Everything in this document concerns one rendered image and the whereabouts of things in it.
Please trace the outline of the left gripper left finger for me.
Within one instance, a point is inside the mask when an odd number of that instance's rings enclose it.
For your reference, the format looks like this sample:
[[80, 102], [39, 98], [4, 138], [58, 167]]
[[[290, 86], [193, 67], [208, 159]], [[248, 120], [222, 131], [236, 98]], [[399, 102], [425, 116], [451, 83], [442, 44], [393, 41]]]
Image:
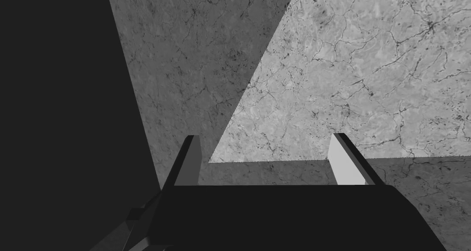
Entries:
[[198, 135], [188, 135], [164, 183], [164, 187], [196, 186], [201, 170], [202, 151]]

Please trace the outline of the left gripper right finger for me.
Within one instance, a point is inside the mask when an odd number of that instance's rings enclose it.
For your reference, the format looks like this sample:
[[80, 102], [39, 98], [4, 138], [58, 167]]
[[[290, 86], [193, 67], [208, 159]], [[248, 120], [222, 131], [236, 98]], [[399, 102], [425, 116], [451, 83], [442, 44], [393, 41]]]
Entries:
[[327, 159], [338, 185], [384, 185], [384, 181], [344, 133], [331, 135]]

